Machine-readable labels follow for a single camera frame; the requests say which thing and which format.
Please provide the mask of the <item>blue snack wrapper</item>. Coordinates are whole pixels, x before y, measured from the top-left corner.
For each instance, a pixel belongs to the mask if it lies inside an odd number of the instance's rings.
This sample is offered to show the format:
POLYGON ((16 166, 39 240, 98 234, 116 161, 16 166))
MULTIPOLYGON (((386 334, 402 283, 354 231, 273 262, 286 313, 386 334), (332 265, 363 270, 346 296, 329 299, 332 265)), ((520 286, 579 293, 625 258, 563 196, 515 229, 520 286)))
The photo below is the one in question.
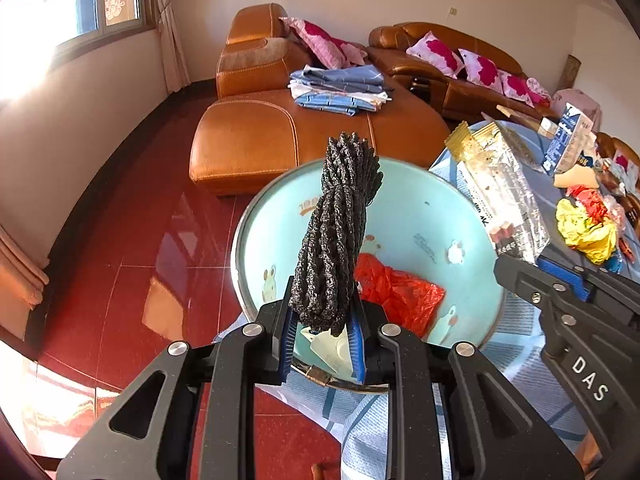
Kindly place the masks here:
POLYGON ((616 252, 612 253, 612 256, 608 258, 608 260, 603 263, 602 268, 607 270, 608 272, 620 274, 624 268, 624 257, 622 254, 616 250, 616 252))

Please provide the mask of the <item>yellow plastic bag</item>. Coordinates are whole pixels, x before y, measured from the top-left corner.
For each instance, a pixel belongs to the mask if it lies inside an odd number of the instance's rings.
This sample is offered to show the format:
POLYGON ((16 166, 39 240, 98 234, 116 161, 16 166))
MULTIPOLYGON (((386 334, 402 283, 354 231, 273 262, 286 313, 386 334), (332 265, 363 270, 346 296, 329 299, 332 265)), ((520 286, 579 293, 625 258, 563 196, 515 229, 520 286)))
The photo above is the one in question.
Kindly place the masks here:
POLYGON ((562 198, 556 204, 555 219, 564 243, 582 252, 596 266, 605 263, 616 251, 618 229, 610 218, 594 222, 583 206, 574 206, 562 198))

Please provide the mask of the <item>white printed plastic bag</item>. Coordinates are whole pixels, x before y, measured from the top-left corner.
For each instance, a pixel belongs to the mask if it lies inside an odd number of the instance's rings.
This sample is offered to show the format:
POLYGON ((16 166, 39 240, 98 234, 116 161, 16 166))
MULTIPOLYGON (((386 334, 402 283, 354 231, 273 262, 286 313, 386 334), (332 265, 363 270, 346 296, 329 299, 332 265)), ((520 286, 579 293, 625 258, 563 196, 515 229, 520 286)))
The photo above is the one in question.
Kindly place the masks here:
POLYGON ((605 195, 603 203, 608 211, 606 215, 616 224, 618 235, 622 235, 626 226, 626 214, 623 206, 612 195, 605 195))

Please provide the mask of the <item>orange red plastic bag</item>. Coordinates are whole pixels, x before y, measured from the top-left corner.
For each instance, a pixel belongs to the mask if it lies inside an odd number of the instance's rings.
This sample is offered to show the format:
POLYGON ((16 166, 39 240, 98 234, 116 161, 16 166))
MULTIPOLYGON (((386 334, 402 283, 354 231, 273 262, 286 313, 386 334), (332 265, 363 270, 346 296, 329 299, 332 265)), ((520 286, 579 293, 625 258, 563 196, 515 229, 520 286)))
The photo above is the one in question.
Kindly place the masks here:
POLYGON ((566 194, 573 197, 594 223, 602 223, 608 214, 604 200, 596 188, 586 188, 583 185, 570 186, 566 194))

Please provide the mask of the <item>yellow sponge block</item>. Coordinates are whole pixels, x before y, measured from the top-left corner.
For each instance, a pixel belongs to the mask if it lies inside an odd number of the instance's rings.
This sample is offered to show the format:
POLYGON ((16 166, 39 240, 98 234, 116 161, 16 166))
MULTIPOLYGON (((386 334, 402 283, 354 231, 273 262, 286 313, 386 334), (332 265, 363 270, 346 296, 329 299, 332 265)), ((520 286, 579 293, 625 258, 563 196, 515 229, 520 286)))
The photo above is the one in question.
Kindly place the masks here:
POLYGON ((579 164, 562 172, 562 174, 555 174, 553 177, 553 185, 556 188, 574 188, 574 186, 583 186, 584 188, 599 187, 594 170, 591 167, 579 164))

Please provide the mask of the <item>clear gold snack wrapper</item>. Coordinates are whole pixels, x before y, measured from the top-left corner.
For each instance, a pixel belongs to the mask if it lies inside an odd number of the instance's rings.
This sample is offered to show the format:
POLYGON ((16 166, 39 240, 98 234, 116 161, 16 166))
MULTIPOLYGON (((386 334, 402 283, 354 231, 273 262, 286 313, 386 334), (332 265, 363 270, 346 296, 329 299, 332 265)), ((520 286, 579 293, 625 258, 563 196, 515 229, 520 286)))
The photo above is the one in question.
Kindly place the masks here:
POLYGON ((534 264, 550 236, 525 175, 540 169, 533 153, 498 122, 478 129, 460 122, 445 145, 496 253, 534 264))

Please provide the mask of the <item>light blue trash bin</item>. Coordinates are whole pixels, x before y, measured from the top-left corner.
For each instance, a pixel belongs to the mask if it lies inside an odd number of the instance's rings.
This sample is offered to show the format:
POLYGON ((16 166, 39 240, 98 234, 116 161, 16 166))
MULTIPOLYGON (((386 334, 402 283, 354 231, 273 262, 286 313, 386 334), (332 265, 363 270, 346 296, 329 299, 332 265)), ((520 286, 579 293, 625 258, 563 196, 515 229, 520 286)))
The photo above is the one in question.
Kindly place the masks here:
MULTIPOLYGON (((241 217, 231 278, 249 321, 263 304, 284 295, 321 193, 322 165, 315 160, 282 174, 241 217)), ((444 179, 408 162, 382 158, 381 170, 382 186, 367 209, 363 251, 446 290, 426 342, 484 346, 495 333, 506 292, 494 277, 497 256, 475 206, 444 179)))

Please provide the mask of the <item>tall white carton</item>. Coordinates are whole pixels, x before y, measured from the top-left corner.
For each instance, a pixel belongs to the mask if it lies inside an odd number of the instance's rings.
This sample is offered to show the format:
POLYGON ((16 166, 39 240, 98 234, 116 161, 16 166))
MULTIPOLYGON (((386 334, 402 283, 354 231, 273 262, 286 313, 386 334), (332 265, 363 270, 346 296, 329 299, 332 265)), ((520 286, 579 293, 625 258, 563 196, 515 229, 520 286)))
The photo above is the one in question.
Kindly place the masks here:
POLYGON ((547 174, 562 174, 570 170, 590 138, 592 120, 577 106, 566 103, 544 158, 542 169, 547 174))

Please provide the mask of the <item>pink cloth covered object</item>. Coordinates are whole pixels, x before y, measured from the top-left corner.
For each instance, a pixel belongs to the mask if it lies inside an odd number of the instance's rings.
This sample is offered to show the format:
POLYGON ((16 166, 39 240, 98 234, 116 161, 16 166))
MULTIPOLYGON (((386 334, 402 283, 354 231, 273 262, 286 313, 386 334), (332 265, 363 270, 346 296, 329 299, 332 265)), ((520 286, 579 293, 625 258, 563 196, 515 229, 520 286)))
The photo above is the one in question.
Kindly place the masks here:
POLYGON ((551 98, 550 108, 561 116, 565 105, 570 103, 581 110, 586 116, 592 120, 592 130, 599 132, 601 130, 602 110, 600 104, 591 99, 588 94, 579 89, 562 89, 555 92, 551 98))

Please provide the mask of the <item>pink floral pillow middle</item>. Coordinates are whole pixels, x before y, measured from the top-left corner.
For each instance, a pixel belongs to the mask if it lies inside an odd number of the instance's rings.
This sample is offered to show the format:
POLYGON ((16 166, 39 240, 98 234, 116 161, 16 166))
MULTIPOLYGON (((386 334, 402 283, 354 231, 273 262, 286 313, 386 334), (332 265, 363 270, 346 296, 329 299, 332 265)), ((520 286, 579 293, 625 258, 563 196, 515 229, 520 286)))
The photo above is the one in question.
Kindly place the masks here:
POLYGON ((502 84, 498 67, 486 56, 460 49, 464 63, 466 80, 471 84, 502 94, 502 84))

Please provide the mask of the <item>pink floral pillow left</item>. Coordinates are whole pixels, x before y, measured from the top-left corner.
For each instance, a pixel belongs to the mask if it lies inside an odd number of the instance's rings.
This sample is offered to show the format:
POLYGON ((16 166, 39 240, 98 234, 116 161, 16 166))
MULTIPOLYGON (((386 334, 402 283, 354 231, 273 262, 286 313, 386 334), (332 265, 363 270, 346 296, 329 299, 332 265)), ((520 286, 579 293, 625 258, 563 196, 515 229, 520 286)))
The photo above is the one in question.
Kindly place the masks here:
POLYGON ((455 50, 448 47, 429 30, 406 53, 433 66, 444 76, 457 79, 464 69, 464 63, 455 50))

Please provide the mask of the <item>folded blue bedsheets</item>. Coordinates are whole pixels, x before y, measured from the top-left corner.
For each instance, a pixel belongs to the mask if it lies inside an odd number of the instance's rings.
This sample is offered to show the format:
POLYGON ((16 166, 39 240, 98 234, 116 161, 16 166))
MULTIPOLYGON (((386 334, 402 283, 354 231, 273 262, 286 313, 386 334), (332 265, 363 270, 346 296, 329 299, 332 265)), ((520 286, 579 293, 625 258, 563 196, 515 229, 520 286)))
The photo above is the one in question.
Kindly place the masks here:
POLYGON ((290 75, 288 90, 300 107, 349 117, 377 112, 394 92, 371 64, 338 70, 306 65, 290 75))

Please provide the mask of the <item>beige curtain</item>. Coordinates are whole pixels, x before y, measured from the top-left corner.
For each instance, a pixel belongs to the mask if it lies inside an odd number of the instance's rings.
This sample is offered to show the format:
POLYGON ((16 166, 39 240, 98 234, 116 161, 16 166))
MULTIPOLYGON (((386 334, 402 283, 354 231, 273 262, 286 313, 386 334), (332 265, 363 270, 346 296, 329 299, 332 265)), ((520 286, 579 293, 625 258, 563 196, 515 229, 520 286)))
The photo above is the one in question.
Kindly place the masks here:
POLYGON ((186 88, 191 79, 186 67, 186 57, 178 32, 172 0, 155 0, 160 32, 160 50, 162 51, 165 84, 169 93, 186 88))

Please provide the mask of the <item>brown leather chaise sofa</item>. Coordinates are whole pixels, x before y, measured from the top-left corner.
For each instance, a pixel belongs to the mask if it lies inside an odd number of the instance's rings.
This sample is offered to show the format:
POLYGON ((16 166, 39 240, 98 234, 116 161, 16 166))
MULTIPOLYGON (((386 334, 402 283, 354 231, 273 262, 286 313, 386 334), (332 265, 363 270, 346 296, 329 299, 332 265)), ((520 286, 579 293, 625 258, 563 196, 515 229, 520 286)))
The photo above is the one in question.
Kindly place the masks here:
POLYGON ((392 99, 377 112, 347 116, 294 102, 288 80, 311 58, 284 24, 285 15, 277 3, 235 14, 218 60, 216 102, 195 130, 191 180, 215 195, 256 193, 288 170, 322 158, 326 141, 343 132, 357 133, 381 156, 430 166, 449 128, 393 79, 384 80, 392 99))

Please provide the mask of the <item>pink floral pillow on chaise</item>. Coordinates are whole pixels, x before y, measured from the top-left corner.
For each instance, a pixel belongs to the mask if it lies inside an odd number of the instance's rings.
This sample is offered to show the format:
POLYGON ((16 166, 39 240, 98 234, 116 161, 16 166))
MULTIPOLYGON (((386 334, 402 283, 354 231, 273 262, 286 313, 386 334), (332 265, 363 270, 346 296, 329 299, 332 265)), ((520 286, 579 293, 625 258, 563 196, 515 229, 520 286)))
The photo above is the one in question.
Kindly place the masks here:
POLYGON ((319 25, 302 18, 281 16, 280 21, 293 29, 294 34, 328 70, 341 70, 367 64, 367 51, 358 44, 335 38, 319 25))

